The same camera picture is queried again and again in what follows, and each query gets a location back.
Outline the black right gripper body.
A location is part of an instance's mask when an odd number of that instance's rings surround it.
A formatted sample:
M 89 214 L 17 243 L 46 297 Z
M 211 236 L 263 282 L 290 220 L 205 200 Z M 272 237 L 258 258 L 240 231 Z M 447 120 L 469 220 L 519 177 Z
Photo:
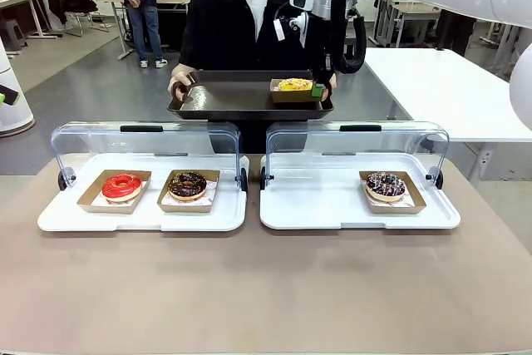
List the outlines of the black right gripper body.
M 318 17 L 309 21 L 309 60 L 311 63 L 325 62 L 329 53 L 331 22 Z

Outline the yellow sprinkled donut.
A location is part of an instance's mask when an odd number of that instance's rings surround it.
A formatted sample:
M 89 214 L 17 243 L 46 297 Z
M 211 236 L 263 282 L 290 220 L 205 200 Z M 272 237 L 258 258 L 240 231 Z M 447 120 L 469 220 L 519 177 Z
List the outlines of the yellow sprinkled donut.
M 288 78 L 281 80 L 276 87 L 279 91 L 311 91 L 313 81 L 302 78 Z

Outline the brown cardboard donut tray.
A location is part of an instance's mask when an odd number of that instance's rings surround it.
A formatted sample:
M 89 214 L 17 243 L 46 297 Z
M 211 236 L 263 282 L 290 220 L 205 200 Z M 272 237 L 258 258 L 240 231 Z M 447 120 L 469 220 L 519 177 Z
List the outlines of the brown cardboard donut tray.
M 279 91 L 276 85 L 283 79 L 273 79 L 270 82 L 270 95 L 274 103 L 312 102 L 318 101 L 312 97 L 311 91 Z
M 367 177 L 373 172 L 382 172 L 382 171 L 360 171 L 359 172 L 360 186 L 362 188 L 362 192 L 366 200 L 367 200 L 367 197 L 370 196 L 366 192 L 366 188 L 365 188 L 366 180 L 367 180 Z M 408 175 L 407 172 L 405 171 L 384 171 L 384 172 L 391 172 L 397 175 L 402 180 L 404 180 L 406 184 L 406 193 L 404 196 L 410 196 L 412 200 L 415 202 L 416 206 L 414 208 L 393 208 L 393 207 L 381 208 L 381 207 L 375 207 L 375 206 L 370 205 L 367 200 L 369 208 L 373 214 L 419 214 L 422 210 L 426 208 L 426 202 L 424 198 L 422 197 L 420 191 L 417 189 L 414 181 Z

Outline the dark brown serving tray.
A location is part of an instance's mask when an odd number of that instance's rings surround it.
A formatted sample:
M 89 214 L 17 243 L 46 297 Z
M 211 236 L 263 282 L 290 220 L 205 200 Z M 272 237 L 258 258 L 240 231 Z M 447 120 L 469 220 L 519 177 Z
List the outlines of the dark brown serving tray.
M 185 99 L 168 111 L 185 120 L 307 121 L 334 110 L 331 100 L 274 103 L 270 88 L 283 79 L 312 79 L 310 71 L 193 71 Z

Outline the chocolate donut with white drizzle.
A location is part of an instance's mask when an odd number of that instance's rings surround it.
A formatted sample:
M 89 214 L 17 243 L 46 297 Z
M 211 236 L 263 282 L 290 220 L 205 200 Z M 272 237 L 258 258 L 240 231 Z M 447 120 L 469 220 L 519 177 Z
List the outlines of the chocolate donut with white drizzle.
M 373 172 L 366 180 L 366 192 L 375 200 L 393 203 L 406 193 L 404 180 L 391 172 Z

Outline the white printed paper liner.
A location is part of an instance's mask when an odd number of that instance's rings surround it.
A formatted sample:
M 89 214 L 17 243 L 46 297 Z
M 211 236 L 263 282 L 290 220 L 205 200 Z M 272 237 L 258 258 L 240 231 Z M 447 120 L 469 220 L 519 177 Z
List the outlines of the white printed paper liner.
M 375 207 L 381 207 L 381 208 L 384 208 L 384 207 L 414 208 L 416 206 L 415 202 L 412 200 L 410 196 L 404 196 L 398 201 L 393 201 L 393 202 L 380 201 L 371 196 L 368 196 L 367 200 L 370 205 L 375 206 Z
M 133 193 L 132 197 L 128 197 L 126 200 L 121 201 L 110 201 L 108 200 L 102 192 L 100 192 L 96 198 L 91 202 L 91 206 L 96 207 L 126 207 L 126 206 L 132 206 L 134 201 L 142 194 L 142 190 L 144 189 L 146 185 L 146 181 L 141 182 L 140 188 Z
M 214 196 L 216 193 L 217 183 L 214 181 L 207 181 L 207 188 L 205 192 L 196 200 L 177 200 L 173 197 L 168 190 L 165 191 L 165 195 L 162 197 L 160 204 L 168 206 L 211 206 L 214 202 Z

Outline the person in black top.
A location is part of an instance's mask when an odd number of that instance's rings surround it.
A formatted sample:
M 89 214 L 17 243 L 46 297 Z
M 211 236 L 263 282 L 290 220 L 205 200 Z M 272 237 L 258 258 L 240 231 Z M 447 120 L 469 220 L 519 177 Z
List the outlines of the person in black top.
M 288 0 L 191 0 L 178 64 L 196 71 L 312 71 L 305 46 L 279 42 L 275 13 Z

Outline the dark chocolate sprinkled donut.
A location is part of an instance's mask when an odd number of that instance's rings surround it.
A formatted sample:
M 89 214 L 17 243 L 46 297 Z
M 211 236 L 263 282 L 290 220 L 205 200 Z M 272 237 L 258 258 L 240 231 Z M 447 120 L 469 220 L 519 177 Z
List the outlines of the dark chocolate sprinkled donut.
M 207 189 L 207 180 L 193 171 L 177 174 L 168 184 L 170 195 L 180 201 L 193 201 L 201 197 Z

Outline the chocolate frosted donut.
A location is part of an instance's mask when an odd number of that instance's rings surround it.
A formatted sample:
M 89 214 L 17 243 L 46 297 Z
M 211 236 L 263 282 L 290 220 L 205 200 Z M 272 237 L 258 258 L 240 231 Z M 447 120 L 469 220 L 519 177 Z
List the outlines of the chocolate frosted donut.
M 212 209 L 212 206 L 168 206 L 168 205 L 161 205 L 160 201 L 162 197 L 165 195 L 165 191 L 168 190 L 168 184 L 170 181 L 179 173 L 181 172 L 187 172 L 187 171 L 193 171 L 201 174 L 207 181 L 214 181 L 219 183 L 219 176 L 220 171 L 219 170 L 172 170 L 167 179 L 166 182 L 163 185 L 163 188 L 160 192 L 159 198 L 157 200 L 158 206 L 166 213 L 209 213 Z

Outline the red glazed donut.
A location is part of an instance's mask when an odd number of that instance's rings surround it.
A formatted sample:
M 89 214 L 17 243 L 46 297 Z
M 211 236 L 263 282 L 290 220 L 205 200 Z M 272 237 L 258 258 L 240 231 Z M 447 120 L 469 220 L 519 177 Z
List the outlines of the red glazed donut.
M 101 193 L 107 201 L 122 203 L 134 199 L 142 189 L 142 180 L 137 175 L 113 175 L 102 186 Z

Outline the red frosted donut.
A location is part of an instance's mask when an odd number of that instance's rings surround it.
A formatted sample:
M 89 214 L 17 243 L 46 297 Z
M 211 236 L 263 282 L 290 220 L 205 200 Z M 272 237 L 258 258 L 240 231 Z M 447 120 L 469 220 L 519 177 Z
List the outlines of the red frosted donut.
M 96 196 L 101 192 L 102 186 L 104 183 L 110 179 L 113 175 L 118 174 L 131 174 L 137 175 L 142 181 L 146 181 L 146 185 L 142 190 L 142 194 L 134 201 L 132 206 L 126 207 L 96 207 L 91 206 L 91 202 L 96 198 Z M 143 195 L 150 186 L 150 179 L 152 173 L 146 170 L 103 170 L 98 177 L 91 183 L 91 185 L 86 189 L 86 191 L 81 195 L 77 204 L 88 213 L 97 213 L 97 214 L 132 214 L 136 206 L 140 203 Z

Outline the person's right hand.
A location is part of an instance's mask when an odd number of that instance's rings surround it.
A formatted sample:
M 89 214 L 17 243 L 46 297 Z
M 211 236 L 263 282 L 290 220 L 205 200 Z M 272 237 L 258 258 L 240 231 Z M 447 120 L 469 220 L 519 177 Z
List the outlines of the person's right hand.
M 184 101 L 187 97 L 188 88 L 191 85 L 188 75 L 193 71 L 195 71 L 193 67 L 178 64 L 171 72 L 167 91 L 179 101 Z

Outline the clear display case lid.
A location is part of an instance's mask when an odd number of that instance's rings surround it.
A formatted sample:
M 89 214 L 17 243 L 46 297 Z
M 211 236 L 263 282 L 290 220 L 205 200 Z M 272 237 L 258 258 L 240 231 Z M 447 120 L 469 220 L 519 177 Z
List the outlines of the clear display case lid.
M 381 132 L 340 132 L 341 125 L 381 125 Z M 419 121 L 308 121 L 276 122 L 267 129 L 263 166 L 274 180 L 273 156 L 412 155 L 429 157 L 423 181 L 432 166 L 441 168 L 450 144 L 448 133 L 431 122 Z
M 160 125 L 161 133 L 121 133 L 122 125 Z M 71 167 L 76 183 L 89 160 L 101 157 L 109 170 L 221 170 L 239 185 L 244 167 L 240 133 L 229 123 L 205 121 L 73 121 L 57 127 L 51 146 L 59 170 Z

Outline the white display case base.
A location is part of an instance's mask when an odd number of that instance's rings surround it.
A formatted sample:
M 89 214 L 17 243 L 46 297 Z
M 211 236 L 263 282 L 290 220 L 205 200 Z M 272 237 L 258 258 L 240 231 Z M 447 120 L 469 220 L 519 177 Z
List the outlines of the white display case base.
M 247 194 L 236 182 L 235 157 L 232 155 L 154 155 L 142 153 L 70 154 L 62 159 L 63 172 L 75 180 L 61 191 L 37 219 L 47 232 L 114 232 L 118 230 L 154 230 L 161 232 L 229 232 L 244 222 Z M 150 184 L 131 214 L 89 212 L 78 201 L 101 174 L 121 171 L 140 175 L 151 173 Z M 214 203 L 208 213 L 166 212 L 158 201 L 173 170 L 220 172 Z
M 442 190 L 424 182 L 426 157 L 273 156 L 274 180 L 260 191 L 260 219 L 271 229 L 454 229 L 461 216 Z M 419 214 L 373 214 L 360 171 L 405 171 L 426 202 Z

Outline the white table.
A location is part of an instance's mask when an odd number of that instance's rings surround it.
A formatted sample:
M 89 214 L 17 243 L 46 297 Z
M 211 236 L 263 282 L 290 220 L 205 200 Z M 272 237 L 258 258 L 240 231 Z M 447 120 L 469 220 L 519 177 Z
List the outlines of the white table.
M 429 121 L 451 142 L 477 143 L 468 175 L 477 185 L 500 143 L 532 143 L 532 130 L 510 104 L 508 82 L 450 51 L 369 48 L 365 63 L 414 121 Z

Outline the bystander in black trousers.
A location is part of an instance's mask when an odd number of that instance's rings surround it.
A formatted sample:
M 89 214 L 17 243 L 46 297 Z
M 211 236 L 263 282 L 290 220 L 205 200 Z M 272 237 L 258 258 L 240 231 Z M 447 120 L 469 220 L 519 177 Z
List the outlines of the bystander in black trousers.
M 464 56 L 475 23 L 476 19 L 473 17 L 442 9 L 436 25 L 436 47 L 450 49 Z

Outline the black cabinet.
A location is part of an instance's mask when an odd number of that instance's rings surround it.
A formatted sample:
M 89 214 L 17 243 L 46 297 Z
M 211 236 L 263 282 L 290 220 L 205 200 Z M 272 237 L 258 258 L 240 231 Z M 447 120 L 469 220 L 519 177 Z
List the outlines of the black cabinet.
M 158 7 L 158 20 L 161 44 L 179 51 L 186 26 L 186 10 L 183 7 L 161 4 Z

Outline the black and green device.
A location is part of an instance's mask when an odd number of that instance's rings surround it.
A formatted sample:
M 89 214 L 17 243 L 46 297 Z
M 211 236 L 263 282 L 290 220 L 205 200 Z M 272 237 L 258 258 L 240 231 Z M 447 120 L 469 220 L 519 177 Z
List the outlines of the black and green device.
M 18 91 L 0 84 L 0 104 L 5 103 L 8 106 L 14 106 L 17 103 L 19 96 L 20 93 Z

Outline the grey stool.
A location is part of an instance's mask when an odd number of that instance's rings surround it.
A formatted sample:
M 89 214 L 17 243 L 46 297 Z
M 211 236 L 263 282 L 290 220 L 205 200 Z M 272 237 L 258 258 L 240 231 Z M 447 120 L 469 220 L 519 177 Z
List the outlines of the grey stool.
M 27 46 L 26 38 L 16 19 L 3 19 L 0 21 L 0 36 L 8 39 L 7 47 L 18 52 Z

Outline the grey frame desk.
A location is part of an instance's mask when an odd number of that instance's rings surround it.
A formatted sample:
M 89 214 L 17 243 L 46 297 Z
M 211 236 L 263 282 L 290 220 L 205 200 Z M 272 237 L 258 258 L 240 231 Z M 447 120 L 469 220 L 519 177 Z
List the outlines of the grey frame desk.
M 369 39 L 378 47 L 423 47 L 441 10 L 415 0 L 375 0 Z

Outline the metal frame chair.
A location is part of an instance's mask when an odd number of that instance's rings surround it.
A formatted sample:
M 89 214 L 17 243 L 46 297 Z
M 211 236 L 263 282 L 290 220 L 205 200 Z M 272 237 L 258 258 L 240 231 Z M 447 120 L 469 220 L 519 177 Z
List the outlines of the metal frame chair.
M 74 37 L 83 37 L 86 28 L 100 32 L 109 32 L 111 28 L 98 11 L 66 12 L 65 17 L 64 33 Z

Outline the white round pedestal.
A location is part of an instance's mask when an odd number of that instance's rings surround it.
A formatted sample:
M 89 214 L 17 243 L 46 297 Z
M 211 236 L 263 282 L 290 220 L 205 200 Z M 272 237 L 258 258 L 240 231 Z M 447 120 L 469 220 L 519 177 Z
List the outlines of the white round pedestal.
M 35 125 L 34 115 L 16 74 L 19 56 L 19 51 L 7 51 L 0 38 L 0 84 L 20 93 L 14 106 L 0 104 L 0 138 L 21 134 Z

